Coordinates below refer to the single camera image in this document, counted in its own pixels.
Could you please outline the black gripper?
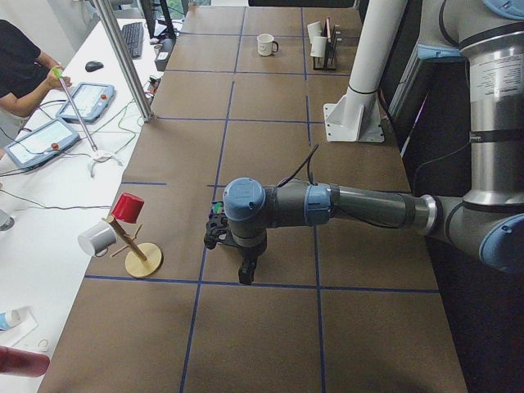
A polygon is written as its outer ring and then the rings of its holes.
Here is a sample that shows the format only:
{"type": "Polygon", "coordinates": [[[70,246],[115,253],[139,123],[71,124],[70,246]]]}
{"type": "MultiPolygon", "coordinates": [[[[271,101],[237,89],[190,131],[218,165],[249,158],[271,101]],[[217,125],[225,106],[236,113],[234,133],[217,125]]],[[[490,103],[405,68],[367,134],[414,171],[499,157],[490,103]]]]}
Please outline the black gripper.
{"type": "Polygon", "coordinates": [[[238,270],[238,281],[242,285],[251,285],[255,279],[258,257],[267,248],[267,240],[264,239],[259,245],[253,247],[241,246],[233,239],[233,235],[228,226],[228,218],[224,213],[222,201],[211,203],[208,221],[206,223],[206,233],[204,244],[207,249],[215,249],[217,244],[236,248],[244,257],[242,265],[238,270]]]}

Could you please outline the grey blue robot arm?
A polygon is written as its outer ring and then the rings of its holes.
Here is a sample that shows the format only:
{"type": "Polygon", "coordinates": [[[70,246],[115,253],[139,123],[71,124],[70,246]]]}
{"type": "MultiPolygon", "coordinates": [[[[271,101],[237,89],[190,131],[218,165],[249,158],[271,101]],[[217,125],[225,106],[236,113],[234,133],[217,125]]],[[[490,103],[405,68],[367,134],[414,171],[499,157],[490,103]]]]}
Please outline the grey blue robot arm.
{"type": "Polygon", "coordinates": [[[204,243],[239,250],[253,282],[269,228],[332,218],[413,228],[505,273],[523,270],[523,4],[425,1],[418,57],[467,60],[472,186],[462,197],[375,192],[289,177],[275,186],[237,178],[213,204],[204,243]]]}

